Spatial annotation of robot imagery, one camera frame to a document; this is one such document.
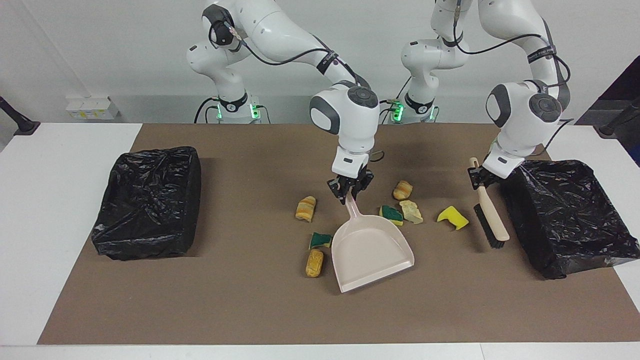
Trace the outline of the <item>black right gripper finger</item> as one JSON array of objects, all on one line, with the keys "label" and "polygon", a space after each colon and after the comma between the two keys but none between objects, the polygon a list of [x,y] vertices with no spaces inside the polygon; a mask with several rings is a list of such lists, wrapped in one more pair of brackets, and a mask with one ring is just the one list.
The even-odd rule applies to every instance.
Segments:
[{"label": "black right gripper finger", "polygon": [[333,178],[327,181],[327,186],[332,194],[340,201],[341,205],[345,205],[346,196],[349,194],[349,179]]},{"label": "black right gripper finger", "polygon": [[357,198],[361,191],[365,191],[373,181],[374,177],[374,173],[372,172],[361,172],[358,175],[358,178],[354,181],[353,198]]}]

